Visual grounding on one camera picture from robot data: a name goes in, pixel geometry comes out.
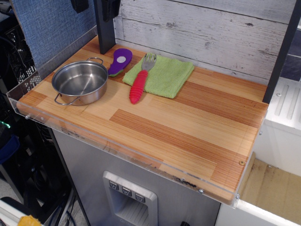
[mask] whitewashed wood wall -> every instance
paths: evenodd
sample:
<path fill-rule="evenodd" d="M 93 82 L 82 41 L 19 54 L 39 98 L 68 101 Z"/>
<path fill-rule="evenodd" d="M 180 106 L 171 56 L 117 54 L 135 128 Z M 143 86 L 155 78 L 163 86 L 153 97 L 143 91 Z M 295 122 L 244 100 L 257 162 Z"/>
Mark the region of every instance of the whitewashed wood wall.
<path fill-rule="evenodd" d="M 295 0 L 121 0 L 116 42 L 268 84 Z"/>

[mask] stainless steel pot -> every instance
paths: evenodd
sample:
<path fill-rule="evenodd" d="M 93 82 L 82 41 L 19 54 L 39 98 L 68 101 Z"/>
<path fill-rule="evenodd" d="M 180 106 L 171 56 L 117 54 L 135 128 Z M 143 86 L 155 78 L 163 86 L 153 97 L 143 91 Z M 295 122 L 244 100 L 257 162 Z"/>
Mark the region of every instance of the stainless steel pot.
<path fill-rule="evenodd" d="M 90 59 L 101 60 L 101 64 Z M 59 105 L 87 105 L 100 99 L 107 90 L 108 71 L 103 60 L 90 57 L 59 69 L 52 78 L 52 86 L 58 92 L 55 102 Z M 58 96 L 66 103 L 59 103 Z"/>

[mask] green dish towel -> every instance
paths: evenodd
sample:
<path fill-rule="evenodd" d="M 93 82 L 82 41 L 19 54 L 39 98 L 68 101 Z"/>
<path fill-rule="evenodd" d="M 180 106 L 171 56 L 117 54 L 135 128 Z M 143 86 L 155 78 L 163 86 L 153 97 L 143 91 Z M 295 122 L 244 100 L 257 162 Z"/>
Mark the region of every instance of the green dish towel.
<path fill-rule="evenodd" d="M 123 78 L 123 82 L 133 85 L 137 74 L 142 70 L 142 60 L 139 61 Z M 157 55 L 154 67 L 149 71 L 144 91 L 162 97 L 174 98 L 182 85 L 188 79 L 194 66 L 191 62 L 182 62 Z"/>

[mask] wood grain surface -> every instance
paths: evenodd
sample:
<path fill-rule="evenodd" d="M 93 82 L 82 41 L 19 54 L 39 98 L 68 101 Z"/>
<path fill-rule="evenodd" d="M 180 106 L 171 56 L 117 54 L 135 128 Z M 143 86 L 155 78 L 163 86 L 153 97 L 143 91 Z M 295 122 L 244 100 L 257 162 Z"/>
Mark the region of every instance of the wood grain surface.
<path fill-rule="evenodd" d="M 95 37 L 63 65 L 100 57 L 109 68 L 114 51 L 121 47 L 101 55 Z M 130 86 L 122 78 L 144 53 L 131 50 L 131 63 L 108 80 L 98 101 L 85 106 L 56 104 L 53 72 L 20 99 L 19 110 L 37 121 L 43 116 L 42 123 L 54 129 L 121 152 L 186 186 L 231 202 L 229 193 L 237 192 L 245 169 L 240 162 L 248 161 L 268 107 L 261 102 L 266 86 L 196 67 L 176 98 L 143 93 L 133 105 Z"/>

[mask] green light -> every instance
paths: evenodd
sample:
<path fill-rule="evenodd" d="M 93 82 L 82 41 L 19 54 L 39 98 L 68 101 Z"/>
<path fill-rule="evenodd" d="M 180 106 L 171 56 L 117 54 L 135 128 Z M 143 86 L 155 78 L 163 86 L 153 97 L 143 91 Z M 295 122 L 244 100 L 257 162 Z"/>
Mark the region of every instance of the green light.
<path fill-rule="evenodd" d="M 7 123 L 0 121 L 0 123 L 2 123 L 3 125 L 7 126 L 7 128 L 10 128 L 10 125 L 8 125 Z"/>

